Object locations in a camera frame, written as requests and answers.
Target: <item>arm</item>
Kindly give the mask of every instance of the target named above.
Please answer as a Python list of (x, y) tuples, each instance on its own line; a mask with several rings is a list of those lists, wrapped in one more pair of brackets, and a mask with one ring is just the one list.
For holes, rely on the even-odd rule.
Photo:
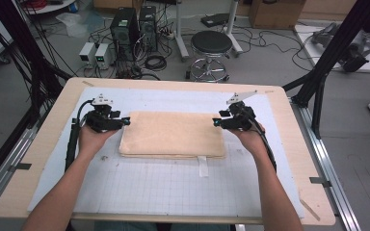
[(79, 154), (59, 182), (29, 215), (22, 230), (66, 230), (90, 161), (115, 133), (95, 133), (88, 126), (82, 127)]
[(303, 230), (303, 226), (255, 131), (231, 130), (252, 154), (257, 166), (263, 225), (266, 231)]

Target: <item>desk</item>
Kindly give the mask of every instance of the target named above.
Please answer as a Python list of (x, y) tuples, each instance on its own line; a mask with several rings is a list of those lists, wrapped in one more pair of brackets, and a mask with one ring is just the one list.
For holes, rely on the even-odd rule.
[[(39, 182), (41, 170), (50, 156), (65, 127), (68, 117), (86, 87), (145, 89), (145, 90), (195, 90), (195, 91), (249, 91), (252, 88), (267, 94), (271, 103), (285, 153), (298, 187), (300, 201), (304, 205), (303, 224), (332, 225), (335, 223), (330, 203), (323, 187), (311, 184), (309, 177), (318, 177), (299, 125), (292, 112), (286, 94), (281, 87), (252, 85), (216, 85), (209, 83), (184, 83), (140, 80), (70, 79), (56, 104), (53, 106), (38, 135), (22, 160), (31, 163), (29, 170), (17, 170), (0, 198), (0, 218), (26, 218), (27, 207)], [(165, 222), (225, 222), (260, 223), (261, 220), (215, 217), (167, 217), (105, 214), (74, 214), (73, 218), (148, 220)]]

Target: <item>computer tower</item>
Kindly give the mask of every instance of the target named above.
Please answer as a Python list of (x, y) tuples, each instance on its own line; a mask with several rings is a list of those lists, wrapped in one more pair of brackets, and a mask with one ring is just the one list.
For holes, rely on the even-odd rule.
[(140, 48), (140, 29), (134, 8), (118, 8), (110, 25), (118, 61), (135, 61)]
[(158, 51), (156, 13), (157, 9), (155, 6), (141, 7), (138, 21), (141, 35), (144, 35), (143, 47), (145, 47), (145, 51)]

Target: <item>stool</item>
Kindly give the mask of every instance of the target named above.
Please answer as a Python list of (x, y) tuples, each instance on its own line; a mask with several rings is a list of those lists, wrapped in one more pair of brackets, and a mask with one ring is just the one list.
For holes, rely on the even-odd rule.
[(227, 35), (216, 31), (198, 32), (192, 36), (191, 46), (196, 53), (204, 56), (191, 65), (190, 72), (195, 81), (217, 83), (229, 79), (225, 66), (215, 59), (222, 56), (228, 58), (232, 41)]

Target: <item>floor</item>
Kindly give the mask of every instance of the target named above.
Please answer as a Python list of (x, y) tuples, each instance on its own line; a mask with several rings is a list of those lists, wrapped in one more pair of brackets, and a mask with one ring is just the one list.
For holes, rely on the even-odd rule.
[[(226, 1), (221, 1), (224, 3), (220, 4), (217, 11), (227, 12), (228, 5)], [(209, 5), (204, 4), (195, 10), (192, 6), (197, 4), (196, 0), (189, 0), (187, 4), (183, 4), (183, 14), (187, 16), (183, 19), (182, 33), (188, 51), (192, 54), (189, 45), (191, 34), (194, 34), (197, 30), (206, 29), (199, 23), (199, 19), (205, 13), (210, 13), (211, 10)], [(84, 5), (79, 14), (86, 18), (85, 23), (89, 25), (89, 31), (101, 28), (103, 20), (92, 10), (91, 4)], [(173, 18), (174, 14), (174, 9), (170, 7), (169, 18)], [(112, 18), (107, 13), (101, 13), (100, 15)], [(48, 39), (78, 76), (90, 76), (90, 71), (81, 69), (82, 63), (77, 56), (89, 34), (85, 34), (81, 38), (68, 37), (64, 24), (54, 24), (58, 22), (54, 16), (56, 16), (55, 13), (49, 13), (40, 19), (43, 27), (48, 31)], [(303, 21), (303, 23), (326, 25), (326, 22)], [(250, 27), (245, 17), (238, 17), (235, 24), (241, 27)], [(308, 60), (302, 60), (294, 56), (297, 50), (280, 51), (280, 49), (285, 51), (292, 47), (299, 47), (297, 42), (290, 39), (297, 39), (292, 31), (272, 31), (278, 33), (276, 35), (262, 30), (235, 28), (233, 32), (238, 40), (246, 41), (249, 39), (247, 30), (252, 32), (254, 38), (262, 35), (267, 44), (273, 43), (277, 46), (249, 47), (245, 42), (240, 41), (243, 50), (249, 51), (241, 54), (238, 58), (231, 56), (229, 60), (223, 59), (230, 74), (229, 81), (224, 84), (283, 86), (305, 75), (307, 73), (306, 69), (311, 69), (312, 65)], [(253, 44), (258, 44), (258, 42), (258, 39), (251, 41)], [(167, 68), (157, 72), (157, 74), (165, 81), (187, 81), (185, 80), (185, 72), (194, 58), (183, 63), (174, 41), (170, 42), (170, 47), (172, 48), (172, 54), (167, 57)], [(305, 57), (305, 53), (301, 52), (300, 56)], [(71, 73), (59, 58), (57, 60), (61, 69)], [(110, 73), (105, 71), (102, 76), (107, 76), (107, 74)], [(287, 94), (293, 96), (297, 91), (297, 89), (290, 90)], [(28, 97), (25, 84), (13, 63), (0, 64), (0, 147), (29, 108), (30, 100)], [(340, 71), (330, 73), (325, 87), (321, 136), (357, 217), (359, 226), (363, 230), (370, 230), (370, 111), (367, 108), (369, 103), (370, 74)], [(19, 229), (22, 222), (22, 219), (0, 218), (0, 230)], [(93, 230), (93, 223), (90, 221), (76, 221), (74, 226), (76, 230)], [(306, 226), (304, 229), (308, 231), (345, 230), (339, 218), (337, 218), (334, 226)], [(262, 230), (262, 228), (249, 225), (247, 230)]]

